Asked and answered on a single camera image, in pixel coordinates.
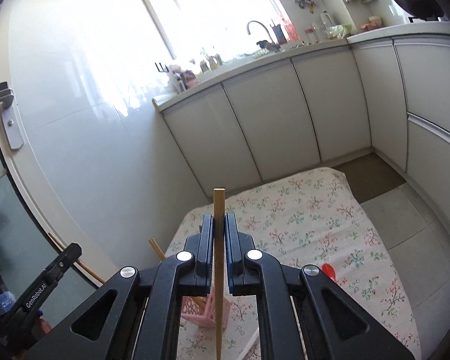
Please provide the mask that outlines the red plastic spoon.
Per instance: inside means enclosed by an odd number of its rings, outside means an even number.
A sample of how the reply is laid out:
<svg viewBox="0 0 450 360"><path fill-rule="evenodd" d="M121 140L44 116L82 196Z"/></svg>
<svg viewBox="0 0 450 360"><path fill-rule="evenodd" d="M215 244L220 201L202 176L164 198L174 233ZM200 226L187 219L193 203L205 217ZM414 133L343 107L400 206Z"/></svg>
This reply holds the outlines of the red plastic spoon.
<svg viewBox="0 0 450 360"><path fill-rule="evenodd" d="M334 267L331 264L329 264L329 263L322 264L321 270L332 281L334 281L334 282L337 281L337 275L336 275L335 269L334 269Z"/></svg>

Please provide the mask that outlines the clear glass kettle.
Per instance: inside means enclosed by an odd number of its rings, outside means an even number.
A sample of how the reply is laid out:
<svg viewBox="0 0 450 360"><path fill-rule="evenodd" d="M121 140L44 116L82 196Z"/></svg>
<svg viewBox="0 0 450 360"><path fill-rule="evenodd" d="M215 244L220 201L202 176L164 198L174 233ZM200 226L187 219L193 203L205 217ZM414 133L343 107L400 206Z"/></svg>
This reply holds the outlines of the clear glass kettle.
<svg viewBox="0 0 450 360"><path fill-rule="evenodd" d="M334 27L336 25L334 19L332 18L332 16L326 12L325 10L322 11L319 15L320 17L320 21L322 23L322 31L325 34L325 36L329 39L330 38L330 30L332 27Z"/></svg>

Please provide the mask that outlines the white door frame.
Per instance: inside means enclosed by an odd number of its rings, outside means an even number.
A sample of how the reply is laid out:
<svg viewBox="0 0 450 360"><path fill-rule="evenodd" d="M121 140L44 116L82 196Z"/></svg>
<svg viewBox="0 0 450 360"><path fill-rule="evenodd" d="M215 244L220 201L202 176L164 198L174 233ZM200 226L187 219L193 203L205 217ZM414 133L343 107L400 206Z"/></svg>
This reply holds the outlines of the white door frame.
<svg viewBox="0 0 450 360"><path fill-rule="evenodd" d="M65 245L73 242L82 248L81 260L107 281L118 268L110 258L77 225L49 183L29 140L32 126L51 119L51 111L44 108L53 99L70 105L75 100L70 78L63 67L39 67L39 59L25 58L18 67L9 58L9 20L11 10L0 6L0 83L7 81L13 90L13 108L24 144L20 150L10 150L0 115L0 150L18 196L30 210L46 238L53 243L48 232Z"/></svg>

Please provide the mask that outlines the pink perforated utensil basket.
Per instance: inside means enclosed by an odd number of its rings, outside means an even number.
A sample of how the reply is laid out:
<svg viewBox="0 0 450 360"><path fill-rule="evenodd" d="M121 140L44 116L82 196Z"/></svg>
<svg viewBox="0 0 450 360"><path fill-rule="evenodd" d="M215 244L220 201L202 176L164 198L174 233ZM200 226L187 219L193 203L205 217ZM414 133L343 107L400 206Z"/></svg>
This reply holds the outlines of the pink perforated utensil basket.
<svg viewBox="0 0 450 360"><path fill-rule="evenodd" d="M183 297L181 317L200 328L216 328L215 291L206 297Z"/></svg>

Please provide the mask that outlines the brown floor mat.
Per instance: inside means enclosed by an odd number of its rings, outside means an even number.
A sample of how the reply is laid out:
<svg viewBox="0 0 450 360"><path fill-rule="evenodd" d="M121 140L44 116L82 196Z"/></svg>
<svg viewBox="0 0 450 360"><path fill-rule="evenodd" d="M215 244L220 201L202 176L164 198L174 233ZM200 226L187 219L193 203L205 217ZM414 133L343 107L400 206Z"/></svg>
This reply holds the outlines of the brown floor mat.
<svg viewBox="0 0 450 360"><path fill-rule="evenodd" d="M345 174L352 194L359 203L406 183L399 173L375 153L334 166L334 169Z"/></svg>

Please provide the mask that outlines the chrome kitchen faucet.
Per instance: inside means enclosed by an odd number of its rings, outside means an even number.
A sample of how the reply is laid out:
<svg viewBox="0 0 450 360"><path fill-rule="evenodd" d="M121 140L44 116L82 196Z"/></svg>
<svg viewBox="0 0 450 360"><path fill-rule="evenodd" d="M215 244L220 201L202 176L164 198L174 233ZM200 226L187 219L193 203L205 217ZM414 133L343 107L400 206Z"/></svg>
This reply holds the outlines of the chrome kitchen faucet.
<svg viewBox="0 0 450 360"><path fill-rule="evenodd" d="M257 46L262 50L280 49L280 45L276 43L268 30L268 28L258 20L251 20L246 24L246 31L248 35L252 34L252 29L260 28L261 34L265 35L265 38L257 41Z"/></svg>

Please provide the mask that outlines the white lower kitchen cabinets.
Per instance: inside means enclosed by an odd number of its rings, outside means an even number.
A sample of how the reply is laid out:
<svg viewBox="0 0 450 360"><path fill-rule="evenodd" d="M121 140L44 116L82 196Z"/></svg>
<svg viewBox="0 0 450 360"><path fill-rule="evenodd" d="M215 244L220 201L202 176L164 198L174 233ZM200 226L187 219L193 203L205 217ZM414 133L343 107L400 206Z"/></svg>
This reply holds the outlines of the white lower kitchen cabinets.
<svg viewBox="0 0 450 360"><path fill-rule="evenodd" d="M450 34L363 34L155 102L197 183L241 191L375 151L450 231Z"/></svg>

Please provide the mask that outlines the wooden chopstick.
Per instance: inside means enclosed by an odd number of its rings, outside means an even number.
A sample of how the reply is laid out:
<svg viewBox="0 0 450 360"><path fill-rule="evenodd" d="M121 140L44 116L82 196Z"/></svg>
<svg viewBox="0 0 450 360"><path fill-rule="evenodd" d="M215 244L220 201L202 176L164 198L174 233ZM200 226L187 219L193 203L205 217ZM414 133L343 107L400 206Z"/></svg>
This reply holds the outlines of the wooden chopstick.
<svg viewBox="0 0 450 360"><path fill-rule="evenodd" d="M224 215L225 189L214 189L214 305L215 305L215 353L222 359L224 318Z"/></svg>
<svg viewBox="0 0 450 360"><path fill-rule="evenodd" d="M66 245L58 239L56 235L54 235L52 232L48 232L48 236L53 241L53 243L60 248L61 250L64 250L66 248ZM94 280L98 281L101 284L105 283L105 280L101 278L99 275L97 275L94 270L92 270L90 267L88 267L87 264L85 264L80 258L76 260L76 264L82 268L83 271L85 271L88 275L90 275Z"/></svg>
<svg viewBox="0 0 450 360"><path fill-rule="evenodd" d="M164 252L161 250L161 247L153 238L150 238L148 240L148 243L150 244L150 246L152 247L153 251L156 253L156 256L159 258L160 261L166 259L167 256L165 256Z"/></svg>

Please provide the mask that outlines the black wok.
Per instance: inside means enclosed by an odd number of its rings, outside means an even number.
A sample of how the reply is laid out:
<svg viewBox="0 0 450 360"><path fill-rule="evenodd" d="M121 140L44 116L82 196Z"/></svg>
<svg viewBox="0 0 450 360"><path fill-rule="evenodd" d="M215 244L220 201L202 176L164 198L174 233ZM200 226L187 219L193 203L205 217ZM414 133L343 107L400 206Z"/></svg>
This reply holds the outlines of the black wok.
<svg viewBox="0 0 450 360"><path fill-rule="evenodd" d="M413 18L430 21L443 18L445 13L436 0L393 0Z"/></svg>

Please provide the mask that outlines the white plastic spoon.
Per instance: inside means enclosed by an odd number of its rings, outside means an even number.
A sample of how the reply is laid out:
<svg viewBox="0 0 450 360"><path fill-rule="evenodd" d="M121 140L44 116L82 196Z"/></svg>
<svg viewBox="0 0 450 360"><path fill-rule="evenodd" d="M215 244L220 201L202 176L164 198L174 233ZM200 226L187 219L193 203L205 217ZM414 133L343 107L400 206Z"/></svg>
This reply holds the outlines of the white plastic spoon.
<svg viewBox="0 0 450 360"><path fill-rule="evenodd" d="M259 329L257 328L255 330L255 332L252 334L252 336L251 336L250 340L248 341L248 343L244 346L243 350L239 354L239 356L237 358L238 360L245 360L246 355L256 345L258 337L259 337Z"/></svg>

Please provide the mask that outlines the floral tablecloth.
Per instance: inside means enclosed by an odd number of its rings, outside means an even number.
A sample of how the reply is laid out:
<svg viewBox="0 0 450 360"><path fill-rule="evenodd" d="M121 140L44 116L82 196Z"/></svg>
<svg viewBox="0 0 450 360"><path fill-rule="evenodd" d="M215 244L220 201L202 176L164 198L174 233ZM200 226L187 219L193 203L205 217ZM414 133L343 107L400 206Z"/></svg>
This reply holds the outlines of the floral tablecloth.
<svg viewBox="0 0 450 360"><path fill-rule="evenodd" d="M190 211L166 256L184 248L199 232L213 206ZM252 236L257 249L284 265L301 268L331 264L338 285L395 336L415 359L422 359L409 298L379 233L352 194L345 174L328 167L292 175L226 199L240 232ZM258 328L254 297L232 297L223 335L222 359L237 359ZM177 359L215 359L213 328L181 321ZM258 342L245 359L260 359Z"/></svg>

